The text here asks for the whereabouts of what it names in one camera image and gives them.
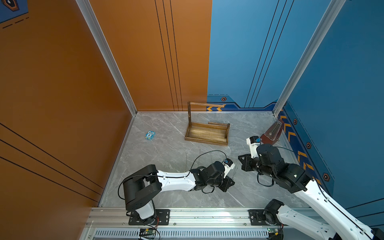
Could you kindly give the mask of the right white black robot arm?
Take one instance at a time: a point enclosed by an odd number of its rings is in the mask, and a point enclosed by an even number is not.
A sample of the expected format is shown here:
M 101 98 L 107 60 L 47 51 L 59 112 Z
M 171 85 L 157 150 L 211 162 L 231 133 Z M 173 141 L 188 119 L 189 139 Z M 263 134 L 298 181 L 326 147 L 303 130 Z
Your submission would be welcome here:
M 264 208 L 262 219 L 269 225 L 290 226 L 315 240 L 382 240 L 384 232 L 362 223 L 334 200 L 304 168 L 288 164 L 279 149 L 270 144 L 250 147 L 238 157 L 245 172 L 267 176 L 273 184 L 307 203 L 323 223 L 300 214 L 276 199 Z

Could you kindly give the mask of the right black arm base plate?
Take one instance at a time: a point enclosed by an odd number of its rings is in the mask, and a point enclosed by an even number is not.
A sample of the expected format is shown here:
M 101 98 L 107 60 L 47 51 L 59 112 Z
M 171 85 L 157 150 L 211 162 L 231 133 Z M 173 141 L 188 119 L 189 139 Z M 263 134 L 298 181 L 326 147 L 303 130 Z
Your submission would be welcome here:
M 281 227 L 281 223 L 277 218 L 277 211 L 266 210 L 248 210 L 250 222 L 252 226 L 278 226 Z

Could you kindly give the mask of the wooden jewelry display stand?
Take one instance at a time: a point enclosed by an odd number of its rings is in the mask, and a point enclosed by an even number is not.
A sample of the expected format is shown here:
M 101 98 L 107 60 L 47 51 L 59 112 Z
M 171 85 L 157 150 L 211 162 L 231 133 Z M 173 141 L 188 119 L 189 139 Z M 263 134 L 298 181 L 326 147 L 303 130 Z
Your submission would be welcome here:
M 228 146 L 230 124 L 213 123 L 213 122 L 203 124 L 203 123 L 193 122 L 191 105 L 196 105 L 201 107 L 215 107 L 215 108 L 224 108 L 226 106 L 226 105 L 194 103 L 194 102 L 188 101 L 188 127 L 184 137 L 185 141 L 217 145 L 217 146 Z

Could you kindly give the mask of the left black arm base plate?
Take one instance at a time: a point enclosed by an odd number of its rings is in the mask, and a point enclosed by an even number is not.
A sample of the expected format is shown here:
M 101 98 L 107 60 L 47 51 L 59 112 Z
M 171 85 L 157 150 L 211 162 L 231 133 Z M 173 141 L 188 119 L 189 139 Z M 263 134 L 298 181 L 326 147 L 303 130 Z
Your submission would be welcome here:
M 130 226 L 167 226 L 170 220 L 170 212 L 169 209 L 155 209 L 155 214 L 147 219 L 141 219 L 136 211 L 126 212 L 126 216 L 130 218 Z

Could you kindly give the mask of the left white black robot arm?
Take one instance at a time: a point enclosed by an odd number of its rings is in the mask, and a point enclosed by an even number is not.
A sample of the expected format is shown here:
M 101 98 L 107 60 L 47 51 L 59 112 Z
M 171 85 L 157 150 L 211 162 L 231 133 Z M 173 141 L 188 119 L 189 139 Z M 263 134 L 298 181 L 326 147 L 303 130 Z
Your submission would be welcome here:
M 184 173 L 170 173 L 148 165 L 124 178 L 118 187 L 118 197 L 125 201 L 128 216 L 135 216 L 144 225 L 158 220 L 153 198 L 160 193 L 170 191 L 201 191 L 211 194 L 219 189 L 226 192 L 235 182 L 229 173 L 235 163 L 224 158 L 207 167 L 190 168 Z

